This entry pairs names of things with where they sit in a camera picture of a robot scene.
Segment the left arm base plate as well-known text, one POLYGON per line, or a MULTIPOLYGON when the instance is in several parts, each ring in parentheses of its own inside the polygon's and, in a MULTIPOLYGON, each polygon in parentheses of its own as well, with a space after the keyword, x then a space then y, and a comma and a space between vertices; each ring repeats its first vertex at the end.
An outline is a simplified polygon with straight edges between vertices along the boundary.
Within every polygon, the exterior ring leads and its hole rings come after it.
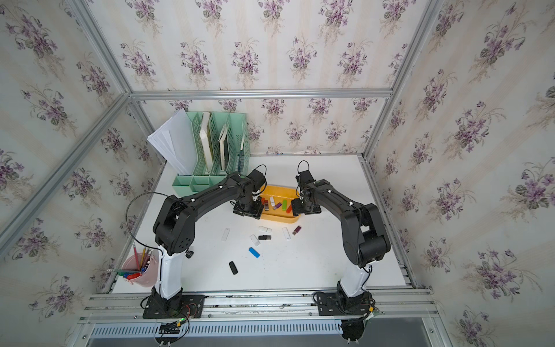
POLYGON ((146 301, 142 301, 143 319, 178 319, 200 318, 205 303, 204 295, 181 295, 173 299, 163 299, 158 294, 151 294, 146 301))

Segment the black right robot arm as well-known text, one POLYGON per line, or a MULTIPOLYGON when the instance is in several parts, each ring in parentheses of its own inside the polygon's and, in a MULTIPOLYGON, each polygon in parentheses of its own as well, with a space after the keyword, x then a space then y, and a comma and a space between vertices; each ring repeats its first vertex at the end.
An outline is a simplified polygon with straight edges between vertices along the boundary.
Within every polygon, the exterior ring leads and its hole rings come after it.
POLYGON ((293 215, 316 215, 325 209, 341 224, 343 250, 353 267, 338 282, 338 299, 362 296, 371 266, 391 250, 381 212, 373 203, 348 198, 325 179, 314 179, 310 170, 297 173, 296 182, 299 196, 292 201, 293 215))

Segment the yellow plastic storage box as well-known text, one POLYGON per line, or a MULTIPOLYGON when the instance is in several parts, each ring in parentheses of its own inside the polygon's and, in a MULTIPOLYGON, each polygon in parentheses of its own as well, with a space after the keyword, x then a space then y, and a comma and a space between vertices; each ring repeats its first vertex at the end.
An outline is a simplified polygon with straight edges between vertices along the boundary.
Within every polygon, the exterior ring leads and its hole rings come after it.
POLYGON ((297 198, 294 188, 268 185, 265 191, 260 195, 262 199, 269 201, 269 205, 263 205, 264 210, 261 219, 285 224, 293 224, 298 221, 298 216, 294 216, 292 212, 287 213, 286 211, 282 211, 282 207, 273 210, 273 207, 270 205, 270 196, 274 197, 276 204, 279 202, 282 203, 283 200, 287 200, 288 207, 291 205, 291 201, 297 198))

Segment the clear white usb drive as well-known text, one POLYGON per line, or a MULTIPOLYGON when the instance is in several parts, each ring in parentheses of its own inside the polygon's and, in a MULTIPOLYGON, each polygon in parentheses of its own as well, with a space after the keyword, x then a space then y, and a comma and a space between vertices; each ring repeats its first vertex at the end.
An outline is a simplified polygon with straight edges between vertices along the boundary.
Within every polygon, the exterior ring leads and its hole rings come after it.
POLYGON ((222 235, 221 241, 227 241, 228 236, 229 236, 229 234, 230 234, 230 231, 231 231, 231 230, 230 230, 229 228, 226 228, 226 229, 224 230, 224 233, 223 233, 223 235, 222 235))

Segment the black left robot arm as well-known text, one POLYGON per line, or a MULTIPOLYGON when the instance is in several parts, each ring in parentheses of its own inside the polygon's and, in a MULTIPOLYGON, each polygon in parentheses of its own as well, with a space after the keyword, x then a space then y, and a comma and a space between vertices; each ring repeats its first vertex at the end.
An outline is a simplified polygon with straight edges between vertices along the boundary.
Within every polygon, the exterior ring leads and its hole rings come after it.
POLYGON ((222 182, 186 197, 168 196, 161 206, 153 233, 161 251, 160 271, 154 292, 169 301, 182 295, 184 254, 196 237, 196 223, 227 202, 233 213, 259 220, 264 210, 261 192, 266 188, 265 174, 257 169, 244 175, 234 172, 222 182))

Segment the black capsule usb drive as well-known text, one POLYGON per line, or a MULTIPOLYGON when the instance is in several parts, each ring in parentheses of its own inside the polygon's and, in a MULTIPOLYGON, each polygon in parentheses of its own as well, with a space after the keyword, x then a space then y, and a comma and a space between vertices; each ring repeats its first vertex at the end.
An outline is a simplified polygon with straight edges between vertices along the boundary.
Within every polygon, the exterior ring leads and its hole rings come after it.
POLYGON ((233 273, 233 275, 237 275, 238 274, 238 268, 236 267, 235 263, 233 261, 231 261, 229 264, 229 267, 231 269, 231 272, 233 273))

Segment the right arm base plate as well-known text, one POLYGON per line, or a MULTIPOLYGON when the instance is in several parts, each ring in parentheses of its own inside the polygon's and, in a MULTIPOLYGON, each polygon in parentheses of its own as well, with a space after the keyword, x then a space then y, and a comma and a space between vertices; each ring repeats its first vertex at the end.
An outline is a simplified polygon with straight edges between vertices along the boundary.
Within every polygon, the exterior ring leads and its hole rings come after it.
POLYGON ((319 316, 364 316, 374 312, 376 301, 372 295, 363 291, 355 297, 348 297, 341 292, 325 293, 316 291, 312 300, 317 305, 319 316))

